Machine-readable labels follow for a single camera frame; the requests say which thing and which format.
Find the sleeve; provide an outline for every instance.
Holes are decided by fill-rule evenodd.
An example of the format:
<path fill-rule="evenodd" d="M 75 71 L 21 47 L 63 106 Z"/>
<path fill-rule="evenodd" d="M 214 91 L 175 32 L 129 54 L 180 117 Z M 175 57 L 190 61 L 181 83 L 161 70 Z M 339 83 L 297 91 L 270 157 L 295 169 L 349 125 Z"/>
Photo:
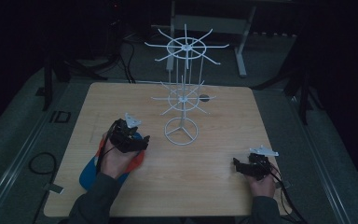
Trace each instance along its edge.
<path fill-rule="evenodd" d="M 279 213 L 277 202 L 270 197 L 254 197 L 250 223 L 281 224 L 281 215 Z"/>
<path fill-rule="evenodd" d="M 69 224 L 108 223 L 110 207 L 120 187 L 111 176 L 98 173 L 89 191 L 75 201 L 69 214 Z"/>

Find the hand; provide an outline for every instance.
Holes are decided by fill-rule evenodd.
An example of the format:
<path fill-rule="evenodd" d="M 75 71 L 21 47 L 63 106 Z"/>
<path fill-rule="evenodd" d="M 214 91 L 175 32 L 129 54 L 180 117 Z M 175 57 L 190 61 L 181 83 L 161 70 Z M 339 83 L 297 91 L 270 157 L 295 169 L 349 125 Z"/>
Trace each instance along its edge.
<path fill-rule="evenodd" d="M 272 173 L 276 175 L 277 170 L 273 168 Z M 251 188 L 251 192 L 254 197 L 257 196 L 266 196 L 270 198 L 274 197 L 275 181 L 274 181 L 274 177 L 271 174 L 266 175 L 261 180 L 256 180 L 254 177 L 249 175 L 246 175 L 245 177 L 249 182 L 249 186 Z"/>
<path fill-rule="evenodd" d="M 110 175 L 114 179 L 118 179 L 124 174 L 131 160 L 137 154 L 137 152 L 122 153 L 110 142 L 110 139 L 106 141 L 103 153 L 106 154 L 104 154 L 101 163 L 101 172 Z"/>

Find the wire display stand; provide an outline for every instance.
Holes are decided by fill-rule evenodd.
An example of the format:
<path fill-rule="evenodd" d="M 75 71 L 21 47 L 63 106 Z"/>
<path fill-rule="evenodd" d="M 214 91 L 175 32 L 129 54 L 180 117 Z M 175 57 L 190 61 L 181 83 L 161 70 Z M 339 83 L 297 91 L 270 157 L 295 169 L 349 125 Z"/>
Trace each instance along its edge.
<path fill-rule="evenodd" d="M 165 136 L 172 143 L 184 146 L 188 145 L 196 140 L 199 135 L 199 127 L 197 124 L 187 117 L 187 112 L 197 108 L 203 113 L 208 114 L 207 111 L 199 107 L 200 101 L 209 101 L 215 96 L 210 97 L 208 95 L 200 95 L 200 88 L 203 85 L 202 79 L 202 67 L 204 63 L 204 58 L 214 64 L 220 64 L 215 62 L 211 58 L 205 55 L 207 49 L 223 49 L 228 47 L 225 46 L 207 46 L 202 42 L 209 33 L 202 36 L 201 38 L 194 38 L 187 36 L 187 29 L 185 25 L 185 36 L 172 38 L 168 35 L 162 33 L 159 29 L 158 31 L 170 39 L 170 42 L 167 45 L 152 45 L 145 43 L 149 47 L 155 48 L 165 48 L 168 51 L 168 55 L 160 59 L 155 59 L 157 62 L 161 62 L 170 57 L 174 58 L 175 63 L 175 75 L 176 80 L 172 82 L 172 72 L 169 70 L 169 83 L 168 85 L 161 82 L 161 85 L 168 90 L 168 97 L 158 98 L 152 97 L 154 100 L 165 100 L 168 101 L 170 107 L 163 112 L 161 115 L 165 115 L 171 110 L 180 111 L 181 116 L 177 118 L 170 119 L 164 127 Z M 192 66 L 193 61 L 200 59 L 200 72 L 198 73 L 198 83 L 192 84 Z M 183 74 L 180 75 L 179 67 L 180 61 L 184 63 L 183 65 Z"/>

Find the dark background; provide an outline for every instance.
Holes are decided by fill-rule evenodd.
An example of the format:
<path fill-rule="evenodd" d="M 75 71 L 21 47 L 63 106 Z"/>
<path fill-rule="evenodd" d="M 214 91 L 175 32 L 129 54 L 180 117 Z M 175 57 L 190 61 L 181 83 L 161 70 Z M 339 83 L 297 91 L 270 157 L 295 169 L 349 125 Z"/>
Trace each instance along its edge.
<path fill-rule="evenodd" d="M 358 169 L 358 1 L 324 3 L 299 33 L 288 61 L 311 71 L 311 83 Z M 74 59 L 104 55 L 106 26 L 127 22 L 147 39 L 150 24 L 169 24 L 170 7 L 162 0 L 0 1 L 0 115 L 51 49 Z M 275 32 L 276 24 L 262 20 L 277 7 L 257 10 L 253 31 Z"/>

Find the gray carpet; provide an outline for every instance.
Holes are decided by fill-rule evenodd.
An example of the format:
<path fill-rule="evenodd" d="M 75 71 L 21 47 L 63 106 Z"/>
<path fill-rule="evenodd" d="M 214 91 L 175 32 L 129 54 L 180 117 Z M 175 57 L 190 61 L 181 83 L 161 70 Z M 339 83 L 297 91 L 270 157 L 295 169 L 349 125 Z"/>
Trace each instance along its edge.
<path fill-rule="evenodd" d="M 221 65 L 205 64 L 205 84 L 259 84 L 277 74 L 293 41 L 284 36 L 251 36 L 243 53 L 249 74 L 247 78 L 238 77 L 232 49 L 211 50 L 208 56 Z M 165 62 L 154 61 L 163 57 L 165 52 L 140 43 L 133 45 L 135 52 L 131 72 L 134 78 L 138 81 L 168 80 Z M 122 54 L 127 62 L 131 56 L 131 46 L 125 44 Z M 54 104 L 49 111 L 42 112 L 43 99 L 34 96 L 37 88 L 42 86 L 42 75 L 35 74 L 27 82 L 0 118 L 0 178 L 24 145 L 30 147 L 24 165 L 20 167 L 20 174 L 0 204 L 0 223 L 32 223 L 35 216 L 36 223 L 57 223 L 61 219 L 43 215 L 43 186 L 50 176 L 30 172 L 28 161 L 40 152 L 50 152 L 60 163 L 88 87 L 94 80 L 76 76 L 68 84 L 55 82 Z M 119 65 L 101 71 L 101 75 L 109 77 L 112 82 L 125 81 Z M 296 103 L 280 91 L 283 86 L 284 82 L 254 93 L 270 143 L 280 152 L 277 161 L 283 179 L 291 184 L 288 191 L 294 204 L 309 223 L 358 223 L 358 174 L 334 126 L 325 113 L 315 106 L 314 110 L 308 112 L 308 127 L 302 125 L 296 115 Z M 53 111 L 71 112 L 72 117 L 68 123 L 49 122 Z M 35 140 L 29 142 L 28 136 L 34 133 L 33 127 L 40 120 L 44 121 L 43 126 L 34 134 Z M 35 160 L 34 168 L 37 170 L 48 171 L 51 167 L 52 161 L 47 156 Z M 326 193 L 331 191 L 337 195 L 332 197 Z M 342 205 L 342 210 L 337 211 L 337 203 Z M 124 223 L 180 222 L 178 218 L 167 217 L 129 218 Z"/>

